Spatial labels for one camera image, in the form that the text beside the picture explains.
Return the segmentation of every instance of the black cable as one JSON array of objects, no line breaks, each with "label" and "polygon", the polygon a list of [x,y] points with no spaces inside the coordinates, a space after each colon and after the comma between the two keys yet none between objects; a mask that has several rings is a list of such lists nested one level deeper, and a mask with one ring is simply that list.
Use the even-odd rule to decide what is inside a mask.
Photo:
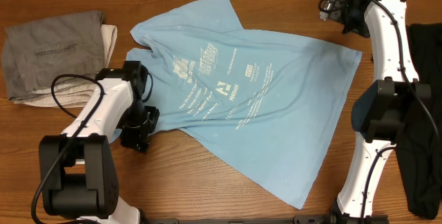
[{"label": "black cable", "polygon": [[149,92],[147,93],[147,96],[143,99],[143,103],[146,103],[151,98],[152,88],[153,88],[153,78],[152,78],[152,75],[150,73],[148,73],[147,75],[151,77],[151,89],[149,89]]},{"label": "black cable", "polygon": [[[320,11],[325,12],[325,13],[332,13],[338,10],[342,10],[343,8],[347,7],[347,6],[342,6],[340,8],[335,8],[335,9],[331,9],[331,10],[326,10],[322,8],[322,4],[325,2],[326,0],[320,0],[319,4],[318,4],[318,8]],[[377,6],[379,6],[384,12],[385,14],[387,14],[387,16],[391,19],[392,21],[392,25],[394,26],[394,29],[396,31],[396,36],[398,39],[398,47],[399,47],[399,66],[400,66],[400,70],[401,70],[401,75],[403,77],[403,79],[405,80],[405,83],[407,84],[410,92],[412,93],[412,95],[416,98],[416,101],[419,103],[419,105],[421,106],[421,108],[423,109],[425,115],[427,116],[427,118],[430,120],[432,127],[434,129],[434,136],[436,138],[435,142],[436,142],[436,149],[434,149],[434,153],[432,154],[432,164],[433,164],[433,173],[434,173],[434,177],[435,180],[437,181],[437,183],[440,183],[440,178],[437,176],[439,173],[439,130],[437,129],[437,125],[436,122],[434,121],[433,117],[431,116],[431,113],[428,111],[427,107],[424,105],[424,103],[422,102],[422,100],[419,98],[419,96],[416,94],[416,91],[414,90],[412,84],[410,83],[407,75],[405,74],[405,67],[403,64],[403,46],[402,46],[402,37],[401,37],[401,31],[399,30],[399,26],[398,26],[398,22],[395,20],[395,18],[393,17],[393,14],[381,3],[379,3],[379,1],[377,0],[368,0],[371,1],[373,3],[375,3]],[[369,185],[369,181],[370,178],[372,176],[373,170],[376,166],[376,162],[379,159],[379,157],[382,155],[382,153],[384,151],[388,151],[394,149],[394,147],[388,147],[385,148],[381,151],[378,152],[378,154],[376,155],[376,158],[374,159],[373,163],[372,163],[372,167],[370,168],[369,171],[369,175],[367,177],[367,182],[365,183],[365,190],[363,192],[363,205],[362,205],[362,210],[361,210],[361,219],[364,220],[364,211],[365,211],[365,205],[367,202],[367,190],[368,190],[368,185]]]},{"label": "black cable", "polygon": [[[40,182],[40,185],[38,186],[38,188],[37,188],[37,190],[35,192],[35,195],[34,195],[34,198],[32,199],[32,204],[31,204],[31,217],[32,217],[33,221],[36,224],[45,224],[44,222],[40,221],[39,218],[37,217],[37,202],[39,200],[40,193],[43,191],[44,185],[48,181],[48,178],[49,178],[50,174],[52,173],[54,168],[57,166],[57,164],[59,163],[61,158],[64,156],[64,154],[67,152],[67,150],[69,150],[69,148],[74,144],[75,138],[78,136],[78,134],[81,132],[81,130],[86,126],[86,124],[88,123],[88,121],[90,120],[90,118],[92,117],[94,112],[97,110],[98,106],[101,104],[101,102],[103,100],[103,97],[104,97],[104,88],[103,88],[103,86],[98,81],[96,81],[94,79],[91,79],[91,78],[83,76],[83,75],[72,75],[72,74],[65,74],[65,75],[57,76],[52,81],[52,84],[50,85],[50,92],[52,93],[52,97],[54,98],[55,103],[57,103],[57,105],[60,107],[61,110],[63,110],[65,113],[67,113],[68,115],[70,115],[70,116],[72,116],[74,118],[76,118],[77,116],[75,116],[71,112],[67,111],[58,102],[57,98],[55,97],[55,92],[54,92],[55,82],[57,82],[58,79],[63,78],[63,77],[74,77],[74,78],[80,78],[80,79],[84,79],[84,80],[88,80],[90,82],[93,82],[96,85],[98,85],[98,87],[100,89],[100,94],[99,94],[99,97],[98,97],[98,101],[95,103],[94,107],[90,110],[90,112],[84,118],[84,120],[80,122],[80,125],[79,125],[78,129],[72,135],[72,138],[70,138],[68,140],[68,142],[66,143],[66,145],[63,147],[63,149],[61,149],[61,151],[59,152],[59,155],[55,158],[54,163],[49,168],[48,172],[44,176],[43,180]],[[97,222],[96,221],[92,221],[92,220],[75,220],[75,221],[68,221],[68,222],[59,223],[59,224],[76,224],[76,223],[97,223]]]}]

